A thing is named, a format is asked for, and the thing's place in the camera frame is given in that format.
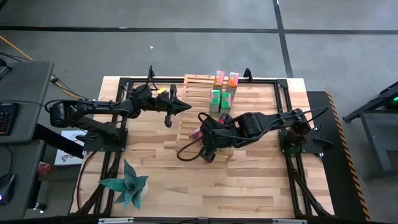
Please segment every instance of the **plant pot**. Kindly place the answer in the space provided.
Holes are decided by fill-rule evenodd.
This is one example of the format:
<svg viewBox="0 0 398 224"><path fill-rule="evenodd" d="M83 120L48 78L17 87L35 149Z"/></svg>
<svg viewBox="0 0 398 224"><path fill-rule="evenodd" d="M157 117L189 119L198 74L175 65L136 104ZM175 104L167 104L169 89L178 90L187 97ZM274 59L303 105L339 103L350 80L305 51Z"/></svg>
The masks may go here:
<svg viewBox="0 0 398 224"><path fill-rule="evenodd" d="M142 192L140 194L141 200L145 197L145 195L147 195L147 193L148 193L148 183L146 183L145 187L142 189Z"/></svg>

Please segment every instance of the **keyboard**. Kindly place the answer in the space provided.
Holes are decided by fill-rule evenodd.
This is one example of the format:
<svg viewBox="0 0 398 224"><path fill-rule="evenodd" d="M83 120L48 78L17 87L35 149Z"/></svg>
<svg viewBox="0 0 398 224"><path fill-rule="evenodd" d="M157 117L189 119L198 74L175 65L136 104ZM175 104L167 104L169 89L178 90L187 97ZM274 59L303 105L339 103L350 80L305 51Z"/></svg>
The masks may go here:
<svg viewBox="0 0 398 224"><path fill-rule="evenodd" d="M0 105L0 136L9 136L17 118L18 103Z"/></svg>

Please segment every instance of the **small carton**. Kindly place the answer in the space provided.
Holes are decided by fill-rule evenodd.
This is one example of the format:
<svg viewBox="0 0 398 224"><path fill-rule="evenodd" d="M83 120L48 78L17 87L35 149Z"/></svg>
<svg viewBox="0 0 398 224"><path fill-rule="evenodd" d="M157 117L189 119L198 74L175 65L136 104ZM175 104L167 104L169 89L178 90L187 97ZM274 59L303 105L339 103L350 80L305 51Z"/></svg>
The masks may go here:
<svg viewBox="0 0 398 224"><path fill-rule="evenodd" d="M230 72L228 83L226 85L226 91L231 93L231 98L234 99L236 89L238 88L239 73Z"/></svg>
<svg viewBox="0 0 398 224"><path fill-rule="evenodd" d="M218 115L220 112L221 90L211 90L209 112Z"/></svg>
<svg viewBox="0 0 398 224"><path fill-rule="evenodd" d="M231 112L231 106L232 106L231 93L224 92L223 96L221 97L220 113L229 114L229 112Z"/></svg>
<svg viewBox="0 0 398 224"><path fill-rule="evenodd" d="M214 79L214 85L213 85L214 90L222 90L223 89L224 76L225 76L224 71L217 70L216 78Z"/></svg>

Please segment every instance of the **black desk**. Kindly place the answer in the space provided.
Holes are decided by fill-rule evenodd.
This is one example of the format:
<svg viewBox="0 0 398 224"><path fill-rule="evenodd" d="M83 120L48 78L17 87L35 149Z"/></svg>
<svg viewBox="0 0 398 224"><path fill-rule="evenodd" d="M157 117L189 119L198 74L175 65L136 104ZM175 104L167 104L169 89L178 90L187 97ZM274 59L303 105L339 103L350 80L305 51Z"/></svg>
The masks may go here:
<svg viewBox="0 0 398 224"><path fill-rule="evenodd" d="M52 62L12 63L12 70L0 81L0 101L24 100L43 104L52 73ZM27 208L36 203L38 188L37 166L46 144L66 153L83 157L83 148L73 141L37 124L42 107L33 103L20 104L17 119L10 136L0 136L0 175L8 171L10 152L14 151L16 175L14 197L7 205L0 206L0 220L23 218Z"/></svg>
<svg viewBox="0 0 398 224"><path fill-rule="evenodd" d="M37 166L45 144L41 140L27 143L7 144L14 153L11 173L16 175L15 192L11 202L0 205L0 220L15 220L24 217L26 209L36 203L31 195L38 190L36 185ZM0 145L0 175L7 174L11 153Z"/></svg>

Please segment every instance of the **orange striped edge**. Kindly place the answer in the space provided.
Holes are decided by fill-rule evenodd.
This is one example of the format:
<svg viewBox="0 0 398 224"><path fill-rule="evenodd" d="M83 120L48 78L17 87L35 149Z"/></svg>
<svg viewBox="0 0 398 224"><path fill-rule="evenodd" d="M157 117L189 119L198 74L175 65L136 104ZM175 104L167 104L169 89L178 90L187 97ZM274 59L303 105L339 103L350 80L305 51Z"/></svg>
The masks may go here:
<svg viewBox="0 0 398 224"><path fill-rule="evenodd" d="M326 94L329 97L330 108L332 110L332 113L333 113L333 115L335 115L335 121L336 121L337 129L338 129L338 132L340 133L340 139L341 139L341 142L343 143L344 152L345 152L346 158L347 158L347 163L349 165L349 168L351 169L351 174L353 176L353 180L354 180L354 184L355 184L355 187L356 187L356 191L357 191L358 196L359 196L359 201L361 202L361 205L363 207L363 213L365 214L365 219L366 219L366 221L370 221L371 217L369 216L368 208L366 206L365 199L363 198L362 189L361 189L361 186L360 186L359 180L358 180L358 175L355 172L354 164L353 164L353 161L351 159L351 155L349 154L347 141L346 141L346 138L344 137L343 128L341 127L340 119L338 118L338 114L337 114L337 110L336 110L336 107L335 107L335 103L333 101L333 97L332 97L331 93L328 92L328 91L326 91Z"/></svg>

